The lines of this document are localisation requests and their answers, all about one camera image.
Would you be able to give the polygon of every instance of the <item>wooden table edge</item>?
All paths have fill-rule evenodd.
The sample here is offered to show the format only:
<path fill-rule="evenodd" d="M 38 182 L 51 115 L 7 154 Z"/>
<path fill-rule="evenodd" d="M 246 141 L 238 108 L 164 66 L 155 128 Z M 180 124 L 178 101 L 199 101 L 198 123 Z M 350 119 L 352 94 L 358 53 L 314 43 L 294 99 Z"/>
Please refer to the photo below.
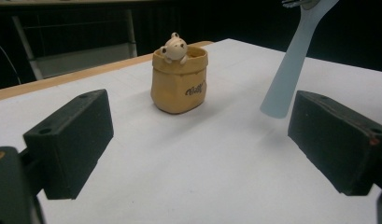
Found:
<path fill-rule="evenodd" d="M 201 41 L 201 42 L 190 44 L 190 46 L 202 47 L 212 43 L 213 42 L 211 41 Z M 61 75 L 57 77 L 50 77 L 47 79 L 29 82 L 29 83 L 21 84 L 19 86 L 4 88 L 0 90 L 0 100 L 22 95 L 28 92 L 39 91 L 39 90 L 54 87 L 57 85 L 61 85 L 64 83 L 80 80 L 85 77 L 93 77 L 93 76 L 100 75 L 109 71 L 119 70 L 124 67 L 128 67 L 138 63 L 144 63 L 150 60 L 152 60 L 152 53 L 131 58 L 131 59 L 127 59 L 127 60 L 123 60 L 123 61 L 119 61 L 119 62 L 115 62 L 115 63 L 107 63 L 104 65 L 84 69 L 81 71 L 77 71 L 77 72 L 73 72 L 73 73 L 69 73 L 69 74 L 65 74 L 65 75 Z"/>

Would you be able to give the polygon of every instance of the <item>white table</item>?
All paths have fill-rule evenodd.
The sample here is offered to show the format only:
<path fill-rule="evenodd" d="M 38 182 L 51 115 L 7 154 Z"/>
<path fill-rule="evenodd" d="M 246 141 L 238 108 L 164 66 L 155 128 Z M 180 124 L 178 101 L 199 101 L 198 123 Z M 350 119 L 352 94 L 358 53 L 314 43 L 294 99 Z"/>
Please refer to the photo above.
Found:
<path fill-rule="evenodd" d="M 76 200 L 48 201 L 48 224 L 376 223 L 366 197 L 338 193 L 287 137 L 290 112 L 260 112 L 284 52 L 226 39 L 208 51 L 205 102 L 181 115 L 155 107 L 151 61 L 0 101 L 0 146 L 86 91 L 107 89 L 115 136 Z M 382 72 L 307 58 L 298 89 L 382 124 Z"/>

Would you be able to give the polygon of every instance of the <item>tan pot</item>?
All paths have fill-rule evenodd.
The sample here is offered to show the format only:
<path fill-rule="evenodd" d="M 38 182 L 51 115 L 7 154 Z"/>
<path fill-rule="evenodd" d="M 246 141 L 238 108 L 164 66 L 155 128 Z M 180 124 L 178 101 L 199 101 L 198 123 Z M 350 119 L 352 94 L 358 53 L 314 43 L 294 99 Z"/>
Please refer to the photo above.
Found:
<path fill-rule="evenodd" d="M 207 51 L 188 46 L 188 57 L 184 64 L 167 63 L 158 49 L 153 53 L 150 96 L 162 111 L 184 113 L 205 100 Z"/>

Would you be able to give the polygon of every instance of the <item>ceramic planter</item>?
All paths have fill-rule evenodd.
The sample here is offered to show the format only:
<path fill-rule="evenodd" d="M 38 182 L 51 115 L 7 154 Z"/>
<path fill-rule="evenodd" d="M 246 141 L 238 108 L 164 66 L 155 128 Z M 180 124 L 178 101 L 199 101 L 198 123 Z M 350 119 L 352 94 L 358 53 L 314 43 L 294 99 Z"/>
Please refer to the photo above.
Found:
<path fill-rule="evenodd" d="M 153 53 L 150 96 L 155 105 L 170 114 L 194 109 L 205 100 L 207 51 L 188 46 L 188 60 L 167 63 L 157 49 Z"/>

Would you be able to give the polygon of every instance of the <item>figurine head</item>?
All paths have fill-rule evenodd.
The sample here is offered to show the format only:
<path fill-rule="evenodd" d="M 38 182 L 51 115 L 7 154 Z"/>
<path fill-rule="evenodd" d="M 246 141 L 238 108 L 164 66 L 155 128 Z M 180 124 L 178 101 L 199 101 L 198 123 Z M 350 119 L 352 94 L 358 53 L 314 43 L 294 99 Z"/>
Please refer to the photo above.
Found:
<path fill-rule="evenodd" d="M 168 63 L 172 60 L 181 60 L 181 63 L 183 63 L 182 59 L 186 56 L 187 51 L 187 43 L 177 33 L 172 33 L 171 39 L 161 47 L 161 54 L 167 59 Z"/>

